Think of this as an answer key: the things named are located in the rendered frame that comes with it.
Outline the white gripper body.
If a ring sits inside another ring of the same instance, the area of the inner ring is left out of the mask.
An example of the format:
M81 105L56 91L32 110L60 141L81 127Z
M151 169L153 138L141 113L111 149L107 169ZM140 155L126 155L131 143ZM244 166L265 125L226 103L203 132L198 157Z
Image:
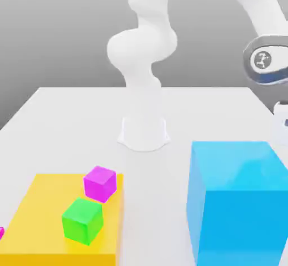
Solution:
M273 119L277 142L288 146L288 103L276 103L274 105Z

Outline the small green cube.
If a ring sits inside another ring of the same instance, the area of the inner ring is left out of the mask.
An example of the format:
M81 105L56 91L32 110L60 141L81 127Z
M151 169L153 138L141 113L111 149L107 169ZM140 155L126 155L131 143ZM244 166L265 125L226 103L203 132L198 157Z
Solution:
M104 226L102 204L78 197L61 219L66 238L90 245Z

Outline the large blue box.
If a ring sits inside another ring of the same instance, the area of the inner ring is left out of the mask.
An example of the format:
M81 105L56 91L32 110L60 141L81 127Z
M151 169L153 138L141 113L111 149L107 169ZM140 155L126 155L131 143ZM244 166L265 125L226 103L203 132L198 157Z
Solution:
M186 213L196 266L278 266L288 169L267 142L195 141Z

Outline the large yellow box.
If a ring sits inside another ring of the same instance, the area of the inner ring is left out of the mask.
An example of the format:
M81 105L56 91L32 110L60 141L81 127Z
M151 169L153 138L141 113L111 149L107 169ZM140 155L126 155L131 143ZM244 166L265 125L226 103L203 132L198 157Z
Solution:
M0 266L120 266L123 175L89 246L63 232L61 216L78 197L84 197L82 174L37 174L0 240Z

